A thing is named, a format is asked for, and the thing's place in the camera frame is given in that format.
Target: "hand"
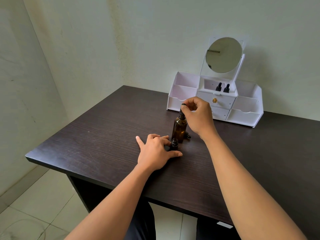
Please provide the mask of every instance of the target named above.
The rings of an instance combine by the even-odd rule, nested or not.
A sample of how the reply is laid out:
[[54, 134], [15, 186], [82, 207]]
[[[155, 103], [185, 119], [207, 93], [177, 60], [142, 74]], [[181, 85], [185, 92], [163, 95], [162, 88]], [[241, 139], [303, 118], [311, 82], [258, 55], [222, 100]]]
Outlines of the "hand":
[[182, 156], [180, 151], [167, 152], [165, 150], [164, 145], [170, 146], [171, 144], [168, 138], [169, 136], [160, 137], [157, 134], [150, 134], [148, 135], [146, 144], [144, 144], [140, 137], [136, 136], [141, 150], [138, 157], [138, 165], [150, 169], [151, 172], [153, 172], [154, 170], [162, 168], [169, 158]]
[[203, 140], [208, 135], [218, 135], [212, 119], [210, 104], [201, 98], [191, 97], [183, 102], [181, 110], [186, 116], [189, 127]]

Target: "baseboard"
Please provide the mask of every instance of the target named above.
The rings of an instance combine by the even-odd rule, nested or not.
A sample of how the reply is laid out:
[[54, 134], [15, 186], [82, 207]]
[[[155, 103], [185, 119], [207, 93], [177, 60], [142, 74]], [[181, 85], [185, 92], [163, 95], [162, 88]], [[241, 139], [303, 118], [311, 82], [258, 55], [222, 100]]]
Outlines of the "baseboard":
[[0, 213], [10, 206], [16, 199], [19, 198], [31, 185], [33, 185], [39, 178], [42, 177], [49, 169], [43, 166], [36, 166], [23, 178], [21, 178], [15, 185], [4, 192], [0, 196]]

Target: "makeup organizer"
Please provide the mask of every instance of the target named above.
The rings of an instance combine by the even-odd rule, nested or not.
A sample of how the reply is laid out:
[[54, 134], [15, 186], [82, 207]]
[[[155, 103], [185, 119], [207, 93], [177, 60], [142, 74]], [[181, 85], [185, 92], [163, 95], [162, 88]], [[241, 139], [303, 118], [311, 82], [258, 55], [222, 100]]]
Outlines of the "makeup organizer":
[[257, 84], [237, 80], [245, 45], [243, 39], [211, 37], [200, 74], [177, 72], [167, 109], [180, 111], [184, 100], [198, 96], [210, 103], [214, 119], [254, 128], [263, 115], [262, 91]]

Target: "large amber bottle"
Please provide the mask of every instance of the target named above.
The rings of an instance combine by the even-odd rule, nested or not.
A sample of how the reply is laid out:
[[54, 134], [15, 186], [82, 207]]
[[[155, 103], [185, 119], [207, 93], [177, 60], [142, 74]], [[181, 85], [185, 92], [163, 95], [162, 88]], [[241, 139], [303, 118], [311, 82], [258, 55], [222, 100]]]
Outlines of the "large amber bottle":
[[184, 113], [180, 109], [179, 117], [177, 117], [174, 121], [171, 140], [173, 138], [177, 138], [178, 143], [182, 143], [185, 137], [186, 128], [187, 128], [187, 120], [186, 120], [186, 117], [184, 116]]

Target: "table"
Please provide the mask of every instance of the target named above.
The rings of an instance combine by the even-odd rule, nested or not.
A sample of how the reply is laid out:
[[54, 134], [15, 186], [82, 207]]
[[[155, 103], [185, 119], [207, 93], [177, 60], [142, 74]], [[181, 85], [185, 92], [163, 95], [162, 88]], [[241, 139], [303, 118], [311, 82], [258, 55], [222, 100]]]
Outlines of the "table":
[[[178, 112], [167, 93], [122, 86], [26, 154], [66, 173], [89, 211], [134, 168], [135, 136], [171, 136]], [[320, 121], [265, 112], [256, 128], [214, 121], [244, 167], [311, 239], [320, 236]], [[150, 202], [232, 224], [204, 142], [179, 145], [183, 157], [154, 172], [142, 192]]]

